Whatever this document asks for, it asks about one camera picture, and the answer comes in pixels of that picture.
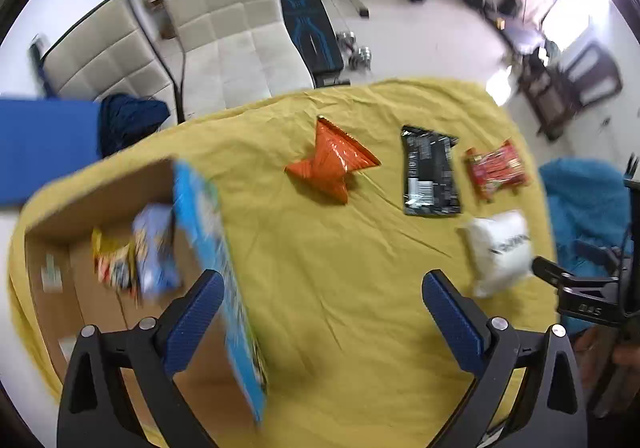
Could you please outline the person's right hand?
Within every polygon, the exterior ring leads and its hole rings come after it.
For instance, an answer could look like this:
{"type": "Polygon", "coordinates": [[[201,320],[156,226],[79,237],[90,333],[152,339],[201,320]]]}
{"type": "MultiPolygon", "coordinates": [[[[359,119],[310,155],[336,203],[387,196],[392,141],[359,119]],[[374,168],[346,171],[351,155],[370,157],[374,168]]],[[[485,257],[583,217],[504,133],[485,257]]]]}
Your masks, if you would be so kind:
{"type": "Polygon", "coordinates": [[[628,411],[639,398],[639,342],[594,326],[574,337],[573,350],[589,413],[602,419],[628,411]]]}

